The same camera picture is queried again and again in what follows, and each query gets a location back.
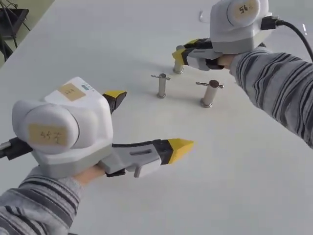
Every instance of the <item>sleeve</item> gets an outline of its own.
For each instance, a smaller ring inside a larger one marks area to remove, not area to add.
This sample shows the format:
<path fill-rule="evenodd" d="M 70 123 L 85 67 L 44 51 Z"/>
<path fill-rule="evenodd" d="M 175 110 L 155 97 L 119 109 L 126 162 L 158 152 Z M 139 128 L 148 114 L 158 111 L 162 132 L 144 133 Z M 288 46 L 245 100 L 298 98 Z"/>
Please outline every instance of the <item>sleeve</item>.
<path fill-rule="evenodd" d="M 73 178 L 51 179 L 34 168 L 18 188 L 0 197 L 0 234 L 67 235 L 81 191 Z"/>
<path fill-rule="evenodd" d="M 267 48 L 237 55 L 230 74 L 250 101 L 313 148 L 313 64 Z"/>

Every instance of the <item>metal peg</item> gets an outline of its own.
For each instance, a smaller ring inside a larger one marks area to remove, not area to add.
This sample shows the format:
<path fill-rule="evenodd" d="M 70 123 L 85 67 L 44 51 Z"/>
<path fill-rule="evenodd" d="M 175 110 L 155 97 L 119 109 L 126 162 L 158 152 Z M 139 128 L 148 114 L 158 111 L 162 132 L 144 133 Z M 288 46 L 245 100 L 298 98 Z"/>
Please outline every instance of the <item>metal peg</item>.
<path fill-rule="evenodd" d="M 211 108 L 217 89 L 224 88 L 224 85 L 216 80 L 211 80 L 209 83 L 196 82 L 197 85 L 207 86 L 204 97 L 200 100 L 200 105 L 204 108 Z"/>
<path fill-rule="evenodd" d="M 166 80 L 169 81 L 171 80 L 171 78 L 167 77 L 164 73 L 161 73 L 159 76 L 151 75 L 151 77 L 158 78 L 158 93 L 156 94 L 156 96 L 160 99 L 165 98 Z"/>
<path fill-rule="evenodd" d="M 184 49 L 184 48 L 185 48 L 184 46 L 177 46 L 176 50 Z M 176 73 L 176 74 L 182 74 L 184 72 L 183 65 L 179 61 L 177 61 L 177 60 L 175 60 L 173 72 Z"/>

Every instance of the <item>metal cylinder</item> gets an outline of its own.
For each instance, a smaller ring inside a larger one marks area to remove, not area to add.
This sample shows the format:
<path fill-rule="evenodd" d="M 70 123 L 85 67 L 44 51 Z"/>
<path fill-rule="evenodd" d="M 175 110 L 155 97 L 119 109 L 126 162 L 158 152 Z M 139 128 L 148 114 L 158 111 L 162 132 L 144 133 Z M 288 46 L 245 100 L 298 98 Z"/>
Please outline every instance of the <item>metal cylinder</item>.
<path fill-rule="evenodd" d="M 165 88 L 166 88 L 166 75 L 162 73 L 160 74 L 160 77 L 158 79 L 158 93 L 157 93 L 158 98 L 163 99 L 164 97 L 166 97 Z"/>
<path fill-rule="evenodd" d="M 183 48 L 185 48 L 185 47 L 184 46 L 177 46 L 176 50 L 183 49 Z M 177 60 L 175 60 L 173 72 L 176 74 L 182 74 L 184 72 L 183 65 Z"/>
<path fill-rule="evenodd" d="M 207 84 L 207 88 L 204 94 L 204 97 L 200 100 L 200 104 L 204 108 L 211 108 L 213 105 L 213 100 L 216 95 L 217 89 L 223 88 L 220 83 L 216 80 L 211 80 Z"/>

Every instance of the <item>hand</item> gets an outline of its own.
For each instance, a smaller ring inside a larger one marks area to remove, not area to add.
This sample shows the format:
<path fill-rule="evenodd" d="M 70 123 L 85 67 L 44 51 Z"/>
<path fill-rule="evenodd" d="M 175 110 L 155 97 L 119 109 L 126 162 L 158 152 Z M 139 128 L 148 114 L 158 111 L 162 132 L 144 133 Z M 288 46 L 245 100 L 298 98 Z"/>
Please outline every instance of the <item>hand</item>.
<path fill-rule="evenodd" d="M 234 55 L 222 55 L 220 58 L 218 58 L 218 64 L 224 66 L 225 69 L 229 69 L 229 66 L 233 59 L 235 58 L 236 54 Z"/>
<path fill-rule="evenodd" d="M 82 186 L 89 184 L 92 180 L 105 175 L 105 171 L 98 165 L 94 165 L 87 170 L 74 176 Z"/>

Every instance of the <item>label sticker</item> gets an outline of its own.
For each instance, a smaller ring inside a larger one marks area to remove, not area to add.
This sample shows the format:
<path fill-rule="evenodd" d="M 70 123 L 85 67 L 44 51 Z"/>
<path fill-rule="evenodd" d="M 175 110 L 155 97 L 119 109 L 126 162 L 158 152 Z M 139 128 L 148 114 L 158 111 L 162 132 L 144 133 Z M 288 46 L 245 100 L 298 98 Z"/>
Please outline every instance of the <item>label sticker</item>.
<path fill-rule="evenodd" d="M 234 7 L 234 16 L 236 19 L 254 15 L 257 13 L 257 5 L 255 0 L 247 0 L 244 3 L 236 4 Z"/>
<path fill-rule="evenodd" d="M 75 87 L 72 83 L 61 86 L 58 91 L 61 92 L 70 101 L 75 101 L 86 95 L 80 89 Z"/>
<path fill-rule="evenodd" d="M 33 144 L 67 145 L 67 130 L 62 126 L 30 124 L 28 133 Z"/>

